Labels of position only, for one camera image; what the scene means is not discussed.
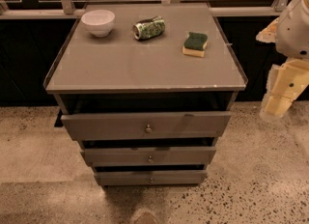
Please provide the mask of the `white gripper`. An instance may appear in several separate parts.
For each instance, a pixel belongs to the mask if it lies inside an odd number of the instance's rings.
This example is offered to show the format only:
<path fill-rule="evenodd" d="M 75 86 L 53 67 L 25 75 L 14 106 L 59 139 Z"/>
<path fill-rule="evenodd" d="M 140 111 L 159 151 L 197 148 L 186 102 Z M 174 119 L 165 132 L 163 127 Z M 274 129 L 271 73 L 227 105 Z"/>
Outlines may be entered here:
<path fill-rule="evenodd" d="M 258 42 L 271 43 L 276 40 L 278 18 L 258 33 Z M 288 58 L 281 66 L 273 65 L 267 79 L 267 91 L 261 104 L 260 117 L 275 121 L 284 116 L 309 85 L 309 60 Z"/>

